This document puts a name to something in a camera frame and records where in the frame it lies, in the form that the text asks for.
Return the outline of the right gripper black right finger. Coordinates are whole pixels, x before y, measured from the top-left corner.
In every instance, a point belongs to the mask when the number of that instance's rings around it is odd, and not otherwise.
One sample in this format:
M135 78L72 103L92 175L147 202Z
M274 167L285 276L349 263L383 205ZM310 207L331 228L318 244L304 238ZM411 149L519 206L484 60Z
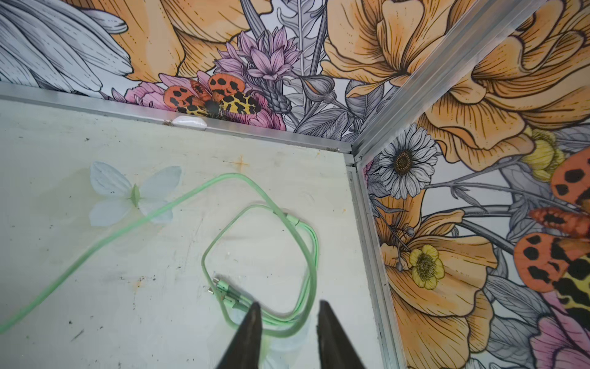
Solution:
M325 300L320 301L317 337L321 369L364 369L332 307Z

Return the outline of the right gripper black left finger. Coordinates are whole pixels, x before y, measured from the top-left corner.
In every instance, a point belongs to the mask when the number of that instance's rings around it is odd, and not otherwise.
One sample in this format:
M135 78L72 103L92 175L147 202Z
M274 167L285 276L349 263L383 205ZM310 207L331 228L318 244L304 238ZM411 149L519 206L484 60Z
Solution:
M216 369L258 369L263 325L261 306L250 306Z

